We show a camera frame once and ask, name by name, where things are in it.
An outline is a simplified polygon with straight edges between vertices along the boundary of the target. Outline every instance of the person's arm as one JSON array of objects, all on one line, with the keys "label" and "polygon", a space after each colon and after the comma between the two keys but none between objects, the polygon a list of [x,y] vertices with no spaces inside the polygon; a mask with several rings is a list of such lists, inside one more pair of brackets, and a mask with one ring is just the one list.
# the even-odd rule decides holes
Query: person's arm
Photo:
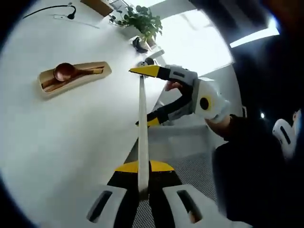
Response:
[{"label": "person's arm", "polygon": [[231,116],[228,115],[226,116],[221,122],[219,123],[213,123],[211,120],[206,120],[207,125],[210,127],[210,129],[217,135],[223,137],[223,138],[228,138],[229,135],[231,134]]},{"label": "person's arm", "polygon": [[258,124],[253,126],[247,118],[236,115],[227,115],[221,122],[214,123],[206,120],[207,125],[215,134],[223,137],[226,141],[241,140],[252,133],[253,128],[258,128]]}]

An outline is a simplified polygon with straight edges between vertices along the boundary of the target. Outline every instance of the black cable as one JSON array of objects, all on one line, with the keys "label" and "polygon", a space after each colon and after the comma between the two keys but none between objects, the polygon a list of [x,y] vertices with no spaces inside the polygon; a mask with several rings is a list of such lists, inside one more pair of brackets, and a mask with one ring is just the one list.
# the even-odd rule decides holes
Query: black cable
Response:
[{"label": "black cable", "polygon": [[35,12],[32,12],[32,13],[26,15],[25,17],[23,17],[23,19],[24,19],[24,18],[27,18],[27,17],[29,17],[29,16],[35,14],[35,13],[38,13],[38,12],[40,12],[40,11],[47,10],[47,9],[50,9],[50,8],[56,8],[56,7],[72,7],[72,8],[74,8],[74,12],[71,13],[71,14],[69,14],[69,15],[67,16],[67,18],[69,18],[69,19],[71,19],[71,20],[73,20],[73,19],[75,18],[75,13],[76,13],[76,7],[75,7],[75,6],[72,6],[72,5],[58,5],[58,6],[49,6],[49,7],[45,7],[45,8],[39,9],[39,10],[37,10],[37,11],[35,11]]}]

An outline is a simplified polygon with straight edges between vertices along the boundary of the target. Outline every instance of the wooden tray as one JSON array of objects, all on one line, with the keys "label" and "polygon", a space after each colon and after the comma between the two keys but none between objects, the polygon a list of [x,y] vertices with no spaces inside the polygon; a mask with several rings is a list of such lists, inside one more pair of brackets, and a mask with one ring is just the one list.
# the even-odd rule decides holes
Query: wooden tray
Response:
[{"label": "wooden tray", "polygon": [[82,69],[82,70],[94,69],[94,68],[100,68],[100,67],[104,67],[104,68],[103,68],[102,74],[82,76],[51,92],[47,92],[48,88],[42,88],[41,84],[54,78],[54,76],[53,76],[54,69],[41,72],[38,77],[38,85],[39,85],[39,90],[41,91],[42,96],[44,98],[51,98],[51,97],[57,96],[65,91],[73,89],[77,86],[81,86],[88,82],[93,82],[98,79],[105,78],[105,77],[109,76],[112,72],[112,70],[107,62],[82,63],[82,64],[75,64],[74,66],[76,68]]}]

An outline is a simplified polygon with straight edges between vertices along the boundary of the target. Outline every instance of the yellow paint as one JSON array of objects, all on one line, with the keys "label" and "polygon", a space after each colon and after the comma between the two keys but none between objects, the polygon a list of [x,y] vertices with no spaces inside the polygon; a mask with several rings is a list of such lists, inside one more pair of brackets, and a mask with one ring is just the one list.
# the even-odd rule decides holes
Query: yellow paint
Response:
[{"label": "yellow paint", "polygon": [[[162,171],[174,171],[173,167],[170,165],[161,162],[150,160],[152,172],[162,172]],[[115,171],[119,172],[138,172],[138,161],[133,161],[130,163],[123,164],[119,166]]]},{"label": "yellow paint", "polygon": [[152,172],[174,171],[174,169],[161,161],[150,160]]},{"label": "yellow paint", "polygon": [[160,122],[158,121],[158,118],[154,118],[154,119],[148,121],[147,124],[148,124],[148,127],[150,127],[150,126],[160,125]]},{"label": "yellow paint", "polygon": [[136,68],[132,68],[129,71],[133,73],[137,73],[140,75],[147,75],[151,77],[157,77],[158,71],[160,67],[156,65],[150,65],[150,66],[140,66]]},{"label": "yellow paint", "polygon": [[133,161],[130,163],[123,164],[119,166],[115,171],[119,172],[138,172],[138,161]]},{"label": "yellow paint", "polygon": [[93,74],[101,74],[103,71],[103,69],[94,69]]}]

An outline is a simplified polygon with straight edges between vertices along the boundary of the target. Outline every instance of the wooden spoon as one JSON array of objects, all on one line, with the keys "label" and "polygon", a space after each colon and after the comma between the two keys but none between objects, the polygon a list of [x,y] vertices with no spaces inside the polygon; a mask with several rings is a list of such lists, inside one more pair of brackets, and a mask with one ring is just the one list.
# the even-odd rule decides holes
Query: wooden spoon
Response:
[{"label": "wooden spoon", "polygon": [[50,92],[52,92],[52,91],[54,91],[54,90],[56,90],[56,89],[59,89],[59,88],[65,86],[66,84],[68,84],[68,83],[70,83],[70,82],[72,82],[72,81],[75,81],[76,79],[79,79],[79,78],[82,77],[82,76],[84,76],[84,75],[77,75],[76,77],[72,77],[72,78],[70,78],[70,79],[67,80],[67,81],[64,81],[64,82],[61,82],[61,83],[57,83],[57,84],[53,85],[52,87],[46,89],[45,91],[46,91],[47,93],[50,93]]},{"label": "wooden spoon", "polygon": [[53,84],[69,81],[74,77],[78,78],[78,76],[101,74],[103,72],[103,68],[104,66],[95,69],[80,70],[74,67],[72,64],[62,63],[54,69],[54,78],[42,83],[41,86],[43,89],[45,89]]}]

